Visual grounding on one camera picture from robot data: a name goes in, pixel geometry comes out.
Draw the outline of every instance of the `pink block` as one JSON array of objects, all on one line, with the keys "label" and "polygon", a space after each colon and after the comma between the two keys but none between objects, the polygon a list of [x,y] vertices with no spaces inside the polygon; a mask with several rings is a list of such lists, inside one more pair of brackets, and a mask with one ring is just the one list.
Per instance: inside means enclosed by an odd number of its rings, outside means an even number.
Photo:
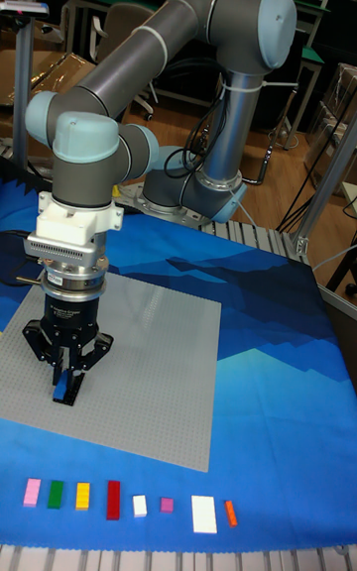
[{"label": "pink block", "polygon": [[172,514],[174,511],[174,499],[161,499],[160,512],[163,514]]},{"label": "pink block", "polygon": [[24,508],[35,508],[37,505],[41,479],[29,479],[24,497]]}]

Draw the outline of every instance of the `blue patterned cloth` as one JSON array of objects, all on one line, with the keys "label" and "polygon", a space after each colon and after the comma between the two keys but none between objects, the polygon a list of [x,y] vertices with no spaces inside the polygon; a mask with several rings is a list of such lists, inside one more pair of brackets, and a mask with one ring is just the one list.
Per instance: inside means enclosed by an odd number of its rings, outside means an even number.
[{"label": "blue patterned cloth", "polygon": [[[36,202],[3,184],[0,229],[33,229]],[[107,254],[124,276],[222,304],[209,471],[1,420],[0,541],[212,552],[356,542],[356,396],[310,268],[142,215],[109,233]],[[2,326],[24,292],[1,288]],[[33,510],[22,507],[28,477],[43,480]],[[53,479],[65,481],[59,511],[47,510]],[[118,522],[106,520],[109,479],[122,483]],[[78,481],[91,483],[88,512],[74,510]],[[133,518],[135,494],[146,518]],[[214,497],[216,535],[193,533],[191,495]],[[174,498],[173,514],[160,497]]]}]

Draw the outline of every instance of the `office chair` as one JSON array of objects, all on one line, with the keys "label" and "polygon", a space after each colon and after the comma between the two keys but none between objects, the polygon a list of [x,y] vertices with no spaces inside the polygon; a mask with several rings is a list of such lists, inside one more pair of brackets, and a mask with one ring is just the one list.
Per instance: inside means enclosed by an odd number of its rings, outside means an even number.
[{"label": "office chair", "polygon": [[[133,29],[140,27],[154,14],[152,9],[135,3],[115,3],[109,8],[104,28],[101,28],[98,16],[93,16],[90,30],[90,57],[100,64],[119,45],[129,38]],[[138,94],[134,101],[138,102],[146,111],[146,119],[153,117],[154,109],[143,97],[146,93]]]}]

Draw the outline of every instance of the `robotic arm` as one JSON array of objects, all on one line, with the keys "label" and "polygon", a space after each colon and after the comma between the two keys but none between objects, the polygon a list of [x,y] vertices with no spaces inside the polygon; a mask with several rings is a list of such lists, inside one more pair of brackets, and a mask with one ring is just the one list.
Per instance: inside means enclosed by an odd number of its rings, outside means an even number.
[{"label": "robotic arm", "polygon": [[[43,92],[29,104],[27,129],[53,148],[55,162],[53,194],[41,195],[36,233],[25,242],[45,267],[45,316],[24,334],[54,367],[54,385],[65,379],[64,399],[73,400],[83,371],[112,342],[98,333],[96,312],[108,266],[105,234],[122,223],[113,184],[147,172],[143,193],[156,207],[185,206],[227,221],[244,192],[239,165],[263,77],[284,63],[296,21],[292,0],[168,0],[68,93]],[[226,123],[202,167],[185,171],[172,160],[181,173],[173,178],[164,169],[168,151],[151,131],[114,120],[192,38],[216,46],[226,69]]]}]

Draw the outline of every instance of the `lego baseplate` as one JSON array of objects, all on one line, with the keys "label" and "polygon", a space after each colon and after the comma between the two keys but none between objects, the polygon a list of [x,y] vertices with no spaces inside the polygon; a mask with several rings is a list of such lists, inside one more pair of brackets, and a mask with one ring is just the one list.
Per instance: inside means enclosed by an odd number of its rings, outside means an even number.
[{"label": "lego baseplate", "polygon": [[53,402],[52,369],[22,335],[43,316],[34,286],[1,336],[0,417],[207,471],[220,307],[108,275],[98,324],[115,341],[70,407]]}]

